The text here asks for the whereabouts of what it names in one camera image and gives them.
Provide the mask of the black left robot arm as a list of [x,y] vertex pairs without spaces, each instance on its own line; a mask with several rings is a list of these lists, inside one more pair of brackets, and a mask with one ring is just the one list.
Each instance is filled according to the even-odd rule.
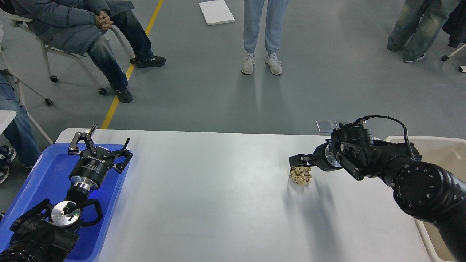
[[1,220],[2,262],[93,262],[133,153],[95,144],[96,126],[46,148]]

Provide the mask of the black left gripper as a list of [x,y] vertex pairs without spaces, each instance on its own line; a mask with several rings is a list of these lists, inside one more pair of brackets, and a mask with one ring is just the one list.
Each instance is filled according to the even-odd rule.
[[[80,155],[69,175],[70,184],[85,190],[100,189],[112,168],[121,174],[133,157],[133,153],[127,148],[130,138],[126,139],[121,149],[115,151],[101,146],[96,147],[91,136],[97,126],[94,124],[88,132],[76,132],[68,147],[68,155]],[[84,141],[86,145],[86,150],[81,153],[77,145],[79,141]]]

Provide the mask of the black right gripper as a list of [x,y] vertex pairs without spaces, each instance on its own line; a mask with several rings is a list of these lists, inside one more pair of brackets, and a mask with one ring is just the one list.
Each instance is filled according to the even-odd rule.
[[290,156],[289,166],[291,168],[299,166],[317,166],[322,171],[335,171],[343,168],[333,155],[332,144],[330,142],[316,147],[313,154],[297,154]]

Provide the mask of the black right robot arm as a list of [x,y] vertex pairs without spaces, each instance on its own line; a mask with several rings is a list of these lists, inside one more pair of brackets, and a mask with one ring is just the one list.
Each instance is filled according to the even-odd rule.
[[340,124],[331,138],[316,147],[312,154],[289,158],[290,167],[316,166],[323,171],[344,169],[361,181],[380,178],[393,189],[393,198],[403,212],[433,224],[458,262],[466,257],[465,182],[436,164],[422,161],[409,142],[406,125],[392,117],[403,128],[403,142],[374,139],[363,125],[374,115],[363,116],[349,124]]

